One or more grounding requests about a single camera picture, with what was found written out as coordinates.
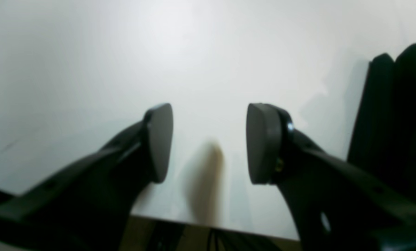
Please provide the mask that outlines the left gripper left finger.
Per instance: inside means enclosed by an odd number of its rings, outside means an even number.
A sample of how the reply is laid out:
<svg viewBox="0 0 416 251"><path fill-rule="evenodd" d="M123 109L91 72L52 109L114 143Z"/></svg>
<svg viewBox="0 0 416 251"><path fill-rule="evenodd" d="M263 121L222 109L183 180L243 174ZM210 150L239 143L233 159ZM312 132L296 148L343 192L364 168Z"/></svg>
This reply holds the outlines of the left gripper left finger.
<svg viewBox="0 0 416 251"><path fill-rule="evenodd" d="M0 191L0 241L37 251L116 251L137 197L167 176L173 124L171 104L159 104L23 195Z"/></svg>

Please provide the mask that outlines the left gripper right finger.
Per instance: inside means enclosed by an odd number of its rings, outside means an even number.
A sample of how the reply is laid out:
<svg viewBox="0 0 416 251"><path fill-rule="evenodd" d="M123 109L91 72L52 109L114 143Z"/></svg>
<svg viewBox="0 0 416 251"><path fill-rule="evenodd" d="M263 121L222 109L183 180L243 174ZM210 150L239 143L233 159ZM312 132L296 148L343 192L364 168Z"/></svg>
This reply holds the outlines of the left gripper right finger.
<svg viewBox="0 0 416 251"><path fill-rule="evenodd" d="M276 185L304 251L416 251L416 204L318 147L279 107L250 103L248 173Z"/></svg>

